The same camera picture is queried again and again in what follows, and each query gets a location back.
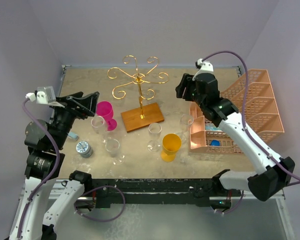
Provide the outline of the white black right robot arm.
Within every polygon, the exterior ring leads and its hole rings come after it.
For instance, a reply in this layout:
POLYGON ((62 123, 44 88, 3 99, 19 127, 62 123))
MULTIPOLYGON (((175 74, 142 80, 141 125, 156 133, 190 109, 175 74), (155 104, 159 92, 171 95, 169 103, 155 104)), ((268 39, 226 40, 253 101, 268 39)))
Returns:
POLYGON ((185 73, 175 91, 177 98, 195 102, 203 115, 234 141, 254 167, 253 172, 220 172, 218 180, 212 183, 216 195, 223 196, 229 190, 249 191, 265 202, 290 183, 295 162, 272 150, 242 119, 238 108, 220 96, 213 74, 185 73))

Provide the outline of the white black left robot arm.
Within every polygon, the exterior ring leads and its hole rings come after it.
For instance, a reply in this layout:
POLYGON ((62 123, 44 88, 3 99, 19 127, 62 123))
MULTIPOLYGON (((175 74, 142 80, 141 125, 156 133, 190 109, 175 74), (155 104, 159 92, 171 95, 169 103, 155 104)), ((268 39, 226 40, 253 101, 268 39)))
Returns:
POLYGON ((63 164, 65 154, 60 151, 66 142, 75 119, 85 120, 96 113, 99 92, 84 95, 79 91, 57 97, 54 89, 39 87, 27 93, 27 102, 47 105, 53 109, 50 122, 36 119, 24 106, 31 118, 25 129, 24 144, 28 149, 25 168, 24 194, 9 240, 55 240, 58 227, 80 196, 93 191, 92 176, 76 170, 55 202, 48 207, 49 197, 63 164))

